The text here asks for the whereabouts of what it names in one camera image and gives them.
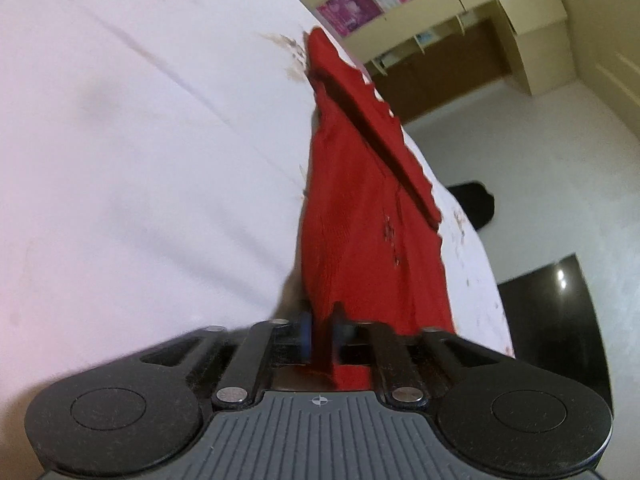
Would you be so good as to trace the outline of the red knitted cloth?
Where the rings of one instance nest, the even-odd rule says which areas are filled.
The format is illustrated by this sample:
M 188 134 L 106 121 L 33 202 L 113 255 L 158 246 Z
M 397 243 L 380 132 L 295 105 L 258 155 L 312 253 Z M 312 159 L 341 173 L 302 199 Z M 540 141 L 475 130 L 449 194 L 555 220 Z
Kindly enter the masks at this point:
M 300 239 L 312 312 L 311 362 L 332 382 L 331 316 L 341 302 L 354 321 L 398 336 L 454 328 L 432 184 L 408 149 L 399 119 L 328 35 L 306 40 L 317 130 L 310 144 Z

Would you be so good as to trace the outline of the black chair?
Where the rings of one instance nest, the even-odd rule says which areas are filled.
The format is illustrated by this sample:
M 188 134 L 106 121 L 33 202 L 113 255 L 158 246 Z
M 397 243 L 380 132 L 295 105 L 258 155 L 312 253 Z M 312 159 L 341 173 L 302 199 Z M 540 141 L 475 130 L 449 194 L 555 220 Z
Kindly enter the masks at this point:
M 473 228 L 477 231 L 487 226 L 495 217 L 495 196 L 488 191 L 482 182 L 464 182 L 448 186 L 447 190 L 457 200 Z

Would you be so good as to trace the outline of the black glossy cabinet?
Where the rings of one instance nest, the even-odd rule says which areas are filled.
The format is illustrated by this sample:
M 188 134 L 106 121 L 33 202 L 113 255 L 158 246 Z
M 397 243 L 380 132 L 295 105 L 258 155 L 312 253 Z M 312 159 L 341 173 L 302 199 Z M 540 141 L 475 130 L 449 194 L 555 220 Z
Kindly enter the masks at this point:
M 498 285 L 515 356 L 576 380 L 613 404 L 608 360 L 576 255 Z

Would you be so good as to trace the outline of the white floral bed sheet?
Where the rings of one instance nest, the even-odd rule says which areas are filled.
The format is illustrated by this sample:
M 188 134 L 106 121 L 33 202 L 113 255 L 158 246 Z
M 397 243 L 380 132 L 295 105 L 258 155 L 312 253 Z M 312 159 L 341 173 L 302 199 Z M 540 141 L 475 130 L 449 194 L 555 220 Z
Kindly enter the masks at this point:
M 1 0 L 1 414 L 268 318 L 314 131 L 299 0 Z

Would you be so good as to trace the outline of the cream corner shelf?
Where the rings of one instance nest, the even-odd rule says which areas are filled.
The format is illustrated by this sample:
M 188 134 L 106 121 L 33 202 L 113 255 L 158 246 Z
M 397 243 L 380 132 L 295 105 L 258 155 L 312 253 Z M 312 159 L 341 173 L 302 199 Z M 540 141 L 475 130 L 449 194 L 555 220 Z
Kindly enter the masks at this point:
M 412 36 L 410 39 L 401 42 L 397 46 L 372 58 L 366 63 L 366 69 L 370 75 L 386 76 L 388 69 L 399 63 L 404 58 L 416 52 L 424 54 L 428 47 L 437 44 L 439 41 L 452 35 L 464 36 L 466 31 L 480 22 L 480 14 L 471 10 L 456 15 L 450 20 L 444 21 L 430 27 L 420 34 Z

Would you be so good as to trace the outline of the brown wooden door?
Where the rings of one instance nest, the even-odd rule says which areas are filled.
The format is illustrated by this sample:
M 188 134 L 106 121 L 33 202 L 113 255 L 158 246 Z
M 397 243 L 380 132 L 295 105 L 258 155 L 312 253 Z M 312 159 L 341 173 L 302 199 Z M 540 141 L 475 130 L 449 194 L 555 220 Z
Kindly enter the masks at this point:
M 511 67 L 491 20 L 408 55 L 372 76 L 404 124 L 509 76 Z

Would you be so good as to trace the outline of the lower left purple poster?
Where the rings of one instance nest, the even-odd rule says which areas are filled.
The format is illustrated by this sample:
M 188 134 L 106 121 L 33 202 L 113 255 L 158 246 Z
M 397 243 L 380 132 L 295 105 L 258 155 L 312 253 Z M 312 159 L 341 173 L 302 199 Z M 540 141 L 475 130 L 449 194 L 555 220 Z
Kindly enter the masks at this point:
M 383 14 L 375 0 L 326 0 L 317 11 L 343 38 Z

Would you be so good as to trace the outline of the cream wardrobe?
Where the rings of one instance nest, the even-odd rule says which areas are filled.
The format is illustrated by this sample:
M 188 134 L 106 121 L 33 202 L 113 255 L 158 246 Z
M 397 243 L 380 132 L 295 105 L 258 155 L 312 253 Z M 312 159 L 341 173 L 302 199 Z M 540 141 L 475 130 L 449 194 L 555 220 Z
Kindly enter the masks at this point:
M 375 0 L 383 14 L 345 38 L 317 11 L 326 0 L 300 1 L 363 63 L 430 27 L 474 10 L 480 20 L 494 23 L 514 78 L 532 96 L 576 77 L 562 0 Z

